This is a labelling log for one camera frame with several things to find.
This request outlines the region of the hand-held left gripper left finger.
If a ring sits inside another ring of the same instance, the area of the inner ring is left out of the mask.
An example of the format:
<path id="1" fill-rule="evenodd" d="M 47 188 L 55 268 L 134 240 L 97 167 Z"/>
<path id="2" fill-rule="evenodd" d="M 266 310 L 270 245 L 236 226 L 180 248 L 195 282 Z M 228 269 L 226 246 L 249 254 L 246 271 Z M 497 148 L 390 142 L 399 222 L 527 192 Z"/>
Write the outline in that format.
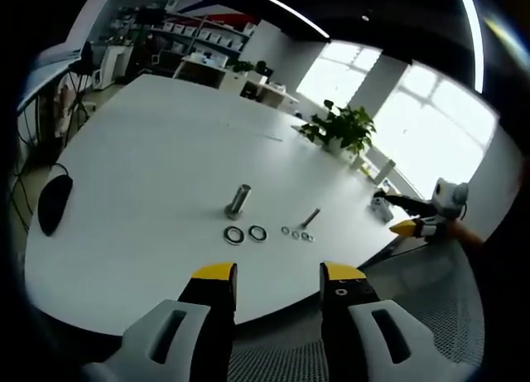
<path id="1" fill-rule="evenodd" d="M 89 381 L 226 381 L 233 349 L 237 265 L 196 270 L 176 300 L 134 322 L 106 361 L 89 363 Z"/>

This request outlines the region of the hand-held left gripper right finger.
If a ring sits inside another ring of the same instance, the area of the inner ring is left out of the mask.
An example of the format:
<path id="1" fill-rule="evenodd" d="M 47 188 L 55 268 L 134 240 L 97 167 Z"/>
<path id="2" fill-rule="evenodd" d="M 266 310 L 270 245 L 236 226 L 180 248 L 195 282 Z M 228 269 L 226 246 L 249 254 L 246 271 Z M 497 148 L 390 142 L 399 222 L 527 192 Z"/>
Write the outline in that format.
<path id="1" fill-rule="evenodd" d="M 381 300 L 353 266 L 320 264 L 320 334 L 331 381 L 466 381 L 468 366 L 445 358 L 431 330 Z"/>

